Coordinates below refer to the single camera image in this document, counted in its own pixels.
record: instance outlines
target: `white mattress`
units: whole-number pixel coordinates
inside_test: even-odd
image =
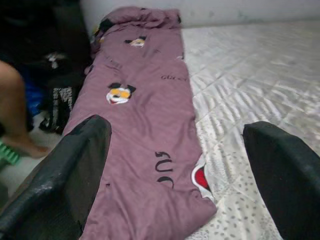
[[[320,154],[320,22],[184,29],[214,218],[188,240],[282,239],[255,183],[244,124],[268,121]]]

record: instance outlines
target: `human leg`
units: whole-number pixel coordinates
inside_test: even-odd
[[[16,69],[0,61],[0,122],[5,133],[2,141],[33,158],[41,158],[48,148],[37,146],[26,126],[25,86]]]

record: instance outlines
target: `purple blanket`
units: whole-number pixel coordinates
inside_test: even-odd
[[[64,131],[95,114],[112,127],[81,240],[183,240],[217,211],[196,166],[202,150],[179,20],[177,10],[124,7],[95,35]]]

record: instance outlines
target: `black bag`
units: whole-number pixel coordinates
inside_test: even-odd
[[[84,82],[84,76],[72,72],[55,77],[48,83],[48,91],[41,110],[47,111],[39,128],[45,132],[62,134]]]

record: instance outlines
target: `person's foot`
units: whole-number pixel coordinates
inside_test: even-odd
[[[45,146],[37,146],[29,137],[12,137],[3,136],[2,142],[13,148],[19,153],[39,159],[49,154],[49,148]]]

